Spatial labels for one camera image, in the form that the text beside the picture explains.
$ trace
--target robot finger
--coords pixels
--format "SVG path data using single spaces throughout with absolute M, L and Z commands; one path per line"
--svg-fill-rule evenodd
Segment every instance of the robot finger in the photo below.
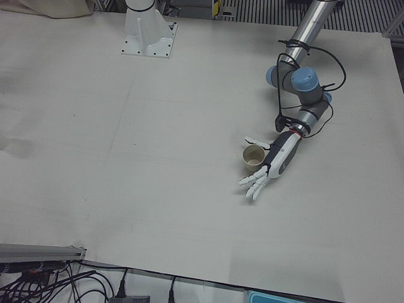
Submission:
M 258 196 L 261 193 L 262 189 L 265 187 L 265 185 L 268 183 L 268 181 L 270 179 L 271 178 L 269 178 L 269 177 L 265 178 L 265 180 L 258 186 L 257 190 L 255 190 L 255 192 L 254 192 L 254 194 L 252 196 L 253 201 L 255 201 L 258 198 Z
M 268 171 L 268 166 L 264 165 L 261 167 L 261 169 L 259 171 L 255 172 L 252 175 L 249 175 L 248 177 L 241 179 L 239 181 L 239 185 L 241 186 L 241 185 L 249 184 L 252 181 L 259 179 L 259 178 L 263 177 L 264 175 L 267 175 L 267 171 Z
M 259 178 L 247 191 L 246 197 L 251 198 L 253 197 L 254 193 L 260 188 L 261 184 L 268 178 L 267 176 L 263 176 Z

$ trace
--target robotic hand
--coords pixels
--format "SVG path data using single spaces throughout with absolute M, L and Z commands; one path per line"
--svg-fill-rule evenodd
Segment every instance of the robotic hand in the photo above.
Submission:
M 268 181 L 279 177 L 286 169 L 291 159 L 296 154 L 297 147 L 302 141 L 302 135 L 297 131 L 288 130 L 282 133 L 270 145 L 252 140 L 248 137 L 245 139 L 250 144 L 255 144 L 262 147 L 264 150 L 269 150 L 260 170 L 239 181 L 239 185 L 253 182 L 246 193 L 246 197 L 252 198 L 252 200 L 255 201 Z
M 296 154 L 302 138 L 308 138 L 307 135 L 311 133 L 313 126 L 319 121 L 325 110 L 329 106 L 331 107 L 331 95 L 328 91 L 338 89 L 345 82 L 346 73 L 339 60 L 324 49 L 310 46 L 324 26 L 335 4 L 336 1 L 332 0 L 313 0 L 292 39 L 281 41 L 286 43 L 287 49 L 279 55 L 276 66 L 272 66 L 266 74 L 267 82 L 278 89 L 279 115 L 275 120 L 276 130 L 279 133 L 285 127 L 288 127 L 288 130 L 281 133 L 271 144 L 246 137 L 248 143 L 269 151 L 262 162 L 262 167 L 254 174 L 239 181 L 240 186 L 252 183 L 246 193 L 246 196 L 252 200 L 257 199 L 270 179 L 277 178 L 283 173 Z M 327 86 L 320 86 L 315 70 L 308 67 L 300 68 L 299 63 L 311 48 L 328 53 L 340 65 L 344 73 L 344 80 L 338 88 L 325 90 L 324 88 Z M 295 118 L 282 114 L 281 89 L 297 95 L 300 100 L 300 110 Z

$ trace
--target metal grating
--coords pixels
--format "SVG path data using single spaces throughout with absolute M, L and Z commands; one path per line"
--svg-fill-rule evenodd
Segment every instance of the metal grating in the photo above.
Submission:
M 114 0 L 94 0 L 95 11 L 114 11 L 116 2 Z
M 308 5 L 289 3 L 287 0 L 223 0 L 223 7 L 234 7 L 235 16 L 222 20 L 288 25 L 296 27 Z M 352 32 L 383 32 L 394 16 L 404 6 L 404 0 L 346 0 L 335 8 L 324 28 Z M 404 24 L 394 33 L 404 35 Z

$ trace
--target black plug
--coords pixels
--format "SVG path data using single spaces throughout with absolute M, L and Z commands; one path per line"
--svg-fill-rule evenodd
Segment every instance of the black plug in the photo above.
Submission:
M 175 282 L 175 277 L 173 277 L 172 282 L 171 282 L 171 287 L 170 287 L 170 292 L 169 292 L 169 303 L 175 303 L 174 300 L 174 282 Z
M 175 303 L 174 291 L 172 289 L 170 289 L 170 292 L 169 292 L 169 303 Z
M 128 269 L 125 269 L 124 276 L 122 277 L 121 282 L 119 283 L 119 290 L 118 293 L 116 294 L 115 298 L 126 298 L 126 292 L 125 292 L 125 276 L 126 273 L 128 272 Z
M 278 117 L 275 119 L 275 129 L 278 133 L 283 131 L 283 129 L 286 127 L 286 117 L 279 114 Z

